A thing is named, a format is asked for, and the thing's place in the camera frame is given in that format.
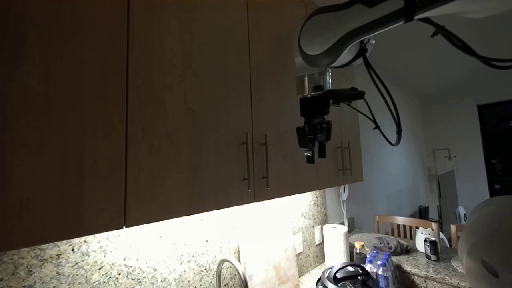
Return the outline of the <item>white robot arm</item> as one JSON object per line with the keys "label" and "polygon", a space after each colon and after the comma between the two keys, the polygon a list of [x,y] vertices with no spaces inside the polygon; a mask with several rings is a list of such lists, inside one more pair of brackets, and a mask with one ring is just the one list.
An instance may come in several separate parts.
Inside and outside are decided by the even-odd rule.
{"label": "white robot arm", "polygon": [[[341,103],[352,107],[354,100],[365,102],[368,115],[363,115],[389,145],[397,147],[402,142],[403,127],[397,102],[368,59],[368,44],[374,35],[414,20],[424,22],[434,28],[432,35],[443,36],[469,57],[496,70],[509,70],[510,57],[480,54],[448,27],[434,20],[434,15],[445,14],[486,17],[509,7],[510,0],[344,0],[314,9],[302,20],[296,39],[296,67],[304,67],[296,76],[299,113],[304,118],[296,127],[296,137],[306,161],[314,163],[326,156],[326,143],[331,139],[331,121],[326,118],[330,107]],[[331,86],[331,70],[344,68],[358,59],[363,60],[394,119],[394,140],[382,131],[362,89]]]}

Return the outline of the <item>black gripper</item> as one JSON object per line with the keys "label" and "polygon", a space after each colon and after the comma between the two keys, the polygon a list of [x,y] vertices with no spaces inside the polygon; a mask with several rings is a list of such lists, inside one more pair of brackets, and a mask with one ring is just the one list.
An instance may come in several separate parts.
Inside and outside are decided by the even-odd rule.
{"label": "black gripper", "polygon": [[296,127],[298,143],[304,150],[307,163],[315,163],[314,147],[318,143],[318,156],[326,158],[326,142],[331,139],[330,99],[320,95],[304,95],[299,99],[299,113],[304,119]]}

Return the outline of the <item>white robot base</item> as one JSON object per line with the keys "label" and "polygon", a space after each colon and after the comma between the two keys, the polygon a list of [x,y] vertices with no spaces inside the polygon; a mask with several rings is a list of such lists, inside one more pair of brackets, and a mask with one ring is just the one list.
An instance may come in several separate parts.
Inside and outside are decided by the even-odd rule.
{"label": "white robot base", "polygon": [[512,196],[483,199],[469,214],[458,254],[472,288],[512,288]]}

